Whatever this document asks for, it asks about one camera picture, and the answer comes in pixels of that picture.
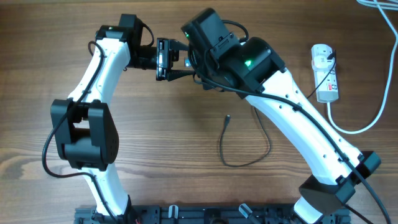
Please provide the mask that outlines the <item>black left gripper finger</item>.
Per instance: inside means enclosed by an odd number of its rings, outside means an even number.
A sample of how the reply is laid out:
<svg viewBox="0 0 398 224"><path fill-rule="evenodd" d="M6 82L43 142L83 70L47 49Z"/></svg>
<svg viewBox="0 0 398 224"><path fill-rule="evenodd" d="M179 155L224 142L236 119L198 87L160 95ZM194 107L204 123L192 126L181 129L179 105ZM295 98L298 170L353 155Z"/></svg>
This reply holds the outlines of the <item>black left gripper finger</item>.
<svg viewBox="0 0 398 224"><path fill-rule="evenodd" d="M193 70L171 70L167 76L167 80L171 82L173 80L194 74L196 74L196 72Z"/></svg>
<svg viewBox="0 0 398 224"><path fill-rule="evenodd" d="M188 51L188 46L177 40L170 40L170 48L175 51Z"/></svg>

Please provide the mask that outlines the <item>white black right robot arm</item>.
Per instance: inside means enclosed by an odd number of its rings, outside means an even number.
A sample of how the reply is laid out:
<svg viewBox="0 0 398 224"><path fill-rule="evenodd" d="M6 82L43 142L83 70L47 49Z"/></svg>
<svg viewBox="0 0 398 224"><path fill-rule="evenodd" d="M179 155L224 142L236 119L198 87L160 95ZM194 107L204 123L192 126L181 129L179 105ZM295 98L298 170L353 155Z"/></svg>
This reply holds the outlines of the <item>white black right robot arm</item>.
<svg viewBox="0 0 398 224"><path fill-rule="evenodd" d="M342 208L357 184L380 166L373 151L345 141L299 90L284 61L263 39L238 39L212 8L182 26L198 76L235 92L266 115L296 147L311 170L300 186L294 213L305 223Z"/></svg>

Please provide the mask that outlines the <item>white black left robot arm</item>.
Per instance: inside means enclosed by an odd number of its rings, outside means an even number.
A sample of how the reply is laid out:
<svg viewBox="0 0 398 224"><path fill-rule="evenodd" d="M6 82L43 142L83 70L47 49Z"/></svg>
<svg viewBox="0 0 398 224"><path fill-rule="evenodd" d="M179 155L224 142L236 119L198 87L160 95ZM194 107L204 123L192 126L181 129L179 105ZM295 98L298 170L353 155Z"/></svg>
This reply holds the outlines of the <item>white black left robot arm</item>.
<svg viewBox="0 0 398 224"><path fill-rule="evenodd" d="M148 28L135 14L122 14L116 26L102 25L88 44L91 62L78 86L65 100L54 100L51 130L42 151L46 173L62 179L47 165L47 151L55 140L59 157L84 176L96 200L92 215L99 222L125 222L131 214L131 199L123 189L115 166L119 135L109 104L122 72L127 68L155 70L157 79L174 80L188 71L172 70L188 46L174 39L141 43Z"/></svg>

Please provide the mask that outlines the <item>blue screen smartphone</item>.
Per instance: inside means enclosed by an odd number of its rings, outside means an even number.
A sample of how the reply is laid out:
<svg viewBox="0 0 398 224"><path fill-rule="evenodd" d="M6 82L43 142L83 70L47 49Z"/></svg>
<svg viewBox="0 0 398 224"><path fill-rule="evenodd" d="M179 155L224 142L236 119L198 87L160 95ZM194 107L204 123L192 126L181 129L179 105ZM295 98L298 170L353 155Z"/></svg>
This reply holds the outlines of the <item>blue screen smartphone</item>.
<svg viewBox="0 0 398 224"><path fill-rule="evenodd" d="M185 67L190 67L191 66L189 58L187 58L187 57L184 58L184 64L185 64Z"/></svg>

